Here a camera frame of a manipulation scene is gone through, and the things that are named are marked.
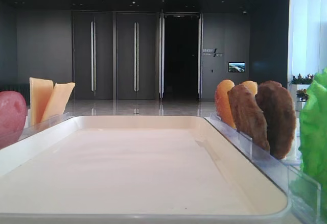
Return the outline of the front bread slice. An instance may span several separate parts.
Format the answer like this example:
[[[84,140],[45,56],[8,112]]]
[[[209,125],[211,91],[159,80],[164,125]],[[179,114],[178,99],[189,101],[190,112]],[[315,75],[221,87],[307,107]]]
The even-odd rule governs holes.
[[[232,127],[236,128],[233,120],[233,116],[230,109],[228,91],[230,91],[235,86],[234,82],[231,80],[221,81],[215,91],[215,105],[218,116],[221,120]]]

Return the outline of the bread slice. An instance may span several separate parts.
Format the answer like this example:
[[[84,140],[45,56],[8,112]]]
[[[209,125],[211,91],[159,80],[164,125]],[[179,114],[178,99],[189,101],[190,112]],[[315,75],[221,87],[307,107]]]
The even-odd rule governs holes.
[[[218,116],[221,120],[232,127],[236,128],[233,120],[233,116],[230,109],[228,91],[230,91],[235,86],[234,82],[231,80],[221,81],[215,91],[215,105]]]
[[[245,81],[242,82],[242,85],[244,85],[249,91],[255,96],[258,93],[258,84],[254,81]]]

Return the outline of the front brown meat patty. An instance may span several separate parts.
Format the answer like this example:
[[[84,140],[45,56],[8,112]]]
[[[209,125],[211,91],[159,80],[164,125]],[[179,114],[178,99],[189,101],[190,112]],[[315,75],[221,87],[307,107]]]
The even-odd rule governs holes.
[[[248,135],[254,144],[265,151],[269,151],[267,122],[252,92],[243,84],[239,84],[227,94],[237,131]]]

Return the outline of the brown meat patty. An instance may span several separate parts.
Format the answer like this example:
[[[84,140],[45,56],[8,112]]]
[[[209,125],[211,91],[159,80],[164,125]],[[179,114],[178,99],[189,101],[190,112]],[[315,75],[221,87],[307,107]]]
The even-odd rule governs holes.
[[[266,81],[259,84],[255,99],[267,122],[270,155],[283,159],[291,150],[296,129],[291,94],[281,83]]]
[[[227,94],[237,131],[248,135],[254,144],[265,151],[269,151],[267,122],[252,92],[243,84],[239,84]]]

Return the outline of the rear bread slice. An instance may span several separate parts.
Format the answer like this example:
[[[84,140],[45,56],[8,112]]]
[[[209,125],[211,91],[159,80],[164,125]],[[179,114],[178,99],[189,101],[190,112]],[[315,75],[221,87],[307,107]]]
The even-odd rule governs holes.
[[[255,96],[258,93],[258,84],[254,81],[245,81],[242,82],[242,85],[244,85],[249,91]]]

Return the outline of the leaning yellow cheese slice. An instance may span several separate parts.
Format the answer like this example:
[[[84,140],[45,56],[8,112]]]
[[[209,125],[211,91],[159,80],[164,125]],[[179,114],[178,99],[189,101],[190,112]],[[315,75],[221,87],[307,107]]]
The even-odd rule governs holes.
[[[63,114],[74,87],[74,82],[55,84],[53,92],[43,113],[41,122],[46,121],[56,115]]]

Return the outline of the rear brown meat patty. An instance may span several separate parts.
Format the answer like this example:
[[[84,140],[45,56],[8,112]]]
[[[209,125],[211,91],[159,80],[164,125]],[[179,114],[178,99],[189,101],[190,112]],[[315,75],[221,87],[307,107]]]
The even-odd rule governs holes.
[[[291,150],[296,129],[291,94],[281,83],[266,81],[259,84],[255,99],[267,122],[270,155],[283,159]]]

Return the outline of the upright yellow cheese slice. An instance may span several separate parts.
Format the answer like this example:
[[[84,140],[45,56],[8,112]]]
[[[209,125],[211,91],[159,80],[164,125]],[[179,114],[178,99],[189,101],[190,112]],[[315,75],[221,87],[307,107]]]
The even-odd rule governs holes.
[[[52,80],[29,78],[30,83],[30,125],[41,122],[45,108],[54,89]]]

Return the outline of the red tomato slice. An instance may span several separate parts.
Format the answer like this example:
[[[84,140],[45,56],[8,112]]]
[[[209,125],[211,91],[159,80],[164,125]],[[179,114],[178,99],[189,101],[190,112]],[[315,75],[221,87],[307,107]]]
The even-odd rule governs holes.
[[[24,97],[15,91],[1,92],[1,149],[20,138],[27,116]]]

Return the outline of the green lettuce leaf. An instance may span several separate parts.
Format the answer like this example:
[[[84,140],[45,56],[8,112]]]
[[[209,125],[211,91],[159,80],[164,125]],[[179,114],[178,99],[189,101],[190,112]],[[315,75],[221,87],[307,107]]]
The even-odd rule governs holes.
[[[300,112],[302,170],[326,185],[326,68],[307,89],[308,100]]]

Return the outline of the dark double door middle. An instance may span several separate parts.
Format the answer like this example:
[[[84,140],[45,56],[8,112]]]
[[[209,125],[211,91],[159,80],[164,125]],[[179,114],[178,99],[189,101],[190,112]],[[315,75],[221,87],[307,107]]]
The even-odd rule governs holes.
[[[118,99],[155,99],[156,15],[118,13]]]

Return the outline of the dark double door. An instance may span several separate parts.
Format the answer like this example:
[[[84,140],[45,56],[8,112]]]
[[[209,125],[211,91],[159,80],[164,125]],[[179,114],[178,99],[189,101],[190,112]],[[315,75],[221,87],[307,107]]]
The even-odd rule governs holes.
[[[73,12],[76,99],[113,99],[113,15]]]
[[[155,99],[156,15],[118,13],[118,99]]]

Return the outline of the dark double door left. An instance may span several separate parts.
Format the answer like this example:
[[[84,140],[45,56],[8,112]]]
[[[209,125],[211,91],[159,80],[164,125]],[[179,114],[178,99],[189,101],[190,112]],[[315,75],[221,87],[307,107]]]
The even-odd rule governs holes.
[[[113,99],[113,15],[73,12],[76,99]]]

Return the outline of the cream plastic tray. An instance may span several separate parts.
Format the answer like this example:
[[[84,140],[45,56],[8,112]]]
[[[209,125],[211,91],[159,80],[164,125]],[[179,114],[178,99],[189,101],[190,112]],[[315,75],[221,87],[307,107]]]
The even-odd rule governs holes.
[[[1,150],[1,223],[281,223],[286,192],[214,122],[79,116]]]

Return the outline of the clear acrylic left rack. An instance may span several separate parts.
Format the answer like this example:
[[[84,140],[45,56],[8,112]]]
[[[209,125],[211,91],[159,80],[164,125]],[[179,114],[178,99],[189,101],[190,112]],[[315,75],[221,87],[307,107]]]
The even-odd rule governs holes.
[[[49,118],[48,120],[38,123],[34,126],[26,127],[22,130],[22,134],[19,137],[18,141],[21,141],[23,139],[26,139],[30,136],[33,136],[33,135],[39,133],[39,132],[42,132],[48,128],[51,128],[59,123],[62,123],[64,121],[70,119],[71,117],[72,116],[70,116],[69,113],[64,113],[62,115],[55,115],[55,116]]]

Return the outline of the clear acrylic rack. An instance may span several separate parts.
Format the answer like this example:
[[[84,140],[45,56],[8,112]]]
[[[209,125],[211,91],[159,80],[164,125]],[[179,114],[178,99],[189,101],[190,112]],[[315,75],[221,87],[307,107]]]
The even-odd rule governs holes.
[[[275,159],[218,115],[211,114],[206,120],[287,194],[291,213],[300,223],[326,223],[326,192],[315,179],[291,163]]]
[[[72,116],[70,116],[69,113],[64,113],[62,115],[55,115],[55,116],[49,118],[48,120],[38,123],[34,126],[26,127],[22,130],[22,134],[19,137],[18,141],[21,141],[23,139],[26,139],[30,136],[33,136],[33,135],[39,133],[39,132],[42,132],[48,128],[51,128],[59,123],[62,123],[64,121],[70,119],[71,117]]]

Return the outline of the white planter with flowers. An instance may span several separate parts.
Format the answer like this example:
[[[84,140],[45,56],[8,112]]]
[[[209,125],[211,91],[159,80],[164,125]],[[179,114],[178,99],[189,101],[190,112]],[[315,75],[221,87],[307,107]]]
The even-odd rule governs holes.
[[[293,75],[292,81],[289,84],[289,89],[291,92],[292,99],[294,101],[294,107],[297,112],[301,111],[308,100],[307,89],[314,79],[313,74],[308,74],[306,76],[300,73],[295,76]]]

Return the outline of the clear acrylic right rack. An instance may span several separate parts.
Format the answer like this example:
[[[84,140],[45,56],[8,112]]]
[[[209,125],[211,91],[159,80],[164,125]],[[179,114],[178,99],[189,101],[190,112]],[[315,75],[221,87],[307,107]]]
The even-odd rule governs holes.
[[[275,159],[218,115],[211,114],[206,120],[287,194],[291,213],[300,223],[326,223],[326,192],[315,179],[291,163]]]

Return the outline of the wall mounted screen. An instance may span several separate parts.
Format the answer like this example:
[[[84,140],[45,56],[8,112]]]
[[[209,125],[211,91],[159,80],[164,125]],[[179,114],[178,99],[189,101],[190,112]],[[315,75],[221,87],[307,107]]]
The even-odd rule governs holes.
[[[245,72],[245,62],[229,62],[228,72]]]

